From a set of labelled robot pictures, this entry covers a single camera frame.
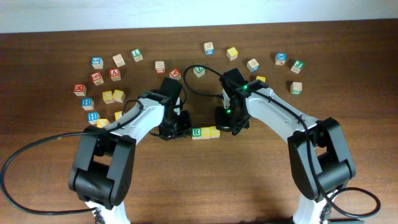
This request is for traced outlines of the green R letter block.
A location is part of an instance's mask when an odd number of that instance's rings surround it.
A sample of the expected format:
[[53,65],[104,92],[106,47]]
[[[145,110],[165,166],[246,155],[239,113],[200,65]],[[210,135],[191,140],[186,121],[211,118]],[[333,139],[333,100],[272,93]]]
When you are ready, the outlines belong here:
[[192,128],[192,139],[201,139],[201,128]]

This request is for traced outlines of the yellow S letter block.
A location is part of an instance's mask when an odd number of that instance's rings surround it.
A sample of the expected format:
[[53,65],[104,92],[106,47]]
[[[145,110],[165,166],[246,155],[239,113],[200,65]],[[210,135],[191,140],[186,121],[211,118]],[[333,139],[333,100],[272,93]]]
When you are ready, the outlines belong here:
[[211,128],[210,127],[201,128],[201,138],[202,139],[211,139]]

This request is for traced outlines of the green Z letter block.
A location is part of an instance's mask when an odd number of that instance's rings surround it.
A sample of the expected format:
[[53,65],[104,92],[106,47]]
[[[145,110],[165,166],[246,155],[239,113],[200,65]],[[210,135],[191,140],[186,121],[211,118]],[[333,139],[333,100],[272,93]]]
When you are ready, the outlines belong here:
[[200,78],[205,74],[205,68],[201,66],[196,66],[193,68],[193,72],[198,78]]

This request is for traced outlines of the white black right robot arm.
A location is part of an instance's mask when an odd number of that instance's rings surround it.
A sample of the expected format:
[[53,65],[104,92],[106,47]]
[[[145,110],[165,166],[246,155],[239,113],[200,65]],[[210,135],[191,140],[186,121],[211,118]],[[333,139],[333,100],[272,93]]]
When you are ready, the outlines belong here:
[[237,135],[256,118],[288,145],[290,168],[301,195],[291,223],[329,223],[334,200],[356,175],[353,158],[337,120],[306,115],[279,98],[268,84],[246,81],[234,68],[220,76],[223,105],[216,127]]

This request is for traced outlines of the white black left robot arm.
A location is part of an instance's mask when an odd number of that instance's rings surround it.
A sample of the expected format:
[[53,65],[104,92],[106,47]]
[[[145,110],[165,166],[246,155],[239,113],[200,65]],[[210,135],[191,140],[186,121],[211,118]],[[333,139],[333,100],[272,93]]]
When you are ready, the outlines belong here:
[[163,140],[190,133],[182,84],[165,78],[158,90],[141,94],[127,113],[102,128],[90,126],[80,139],[68,181],[70,190],[91,209],[95,223],[129,223],[124,199],[130,188],[137,144],[158,128]]

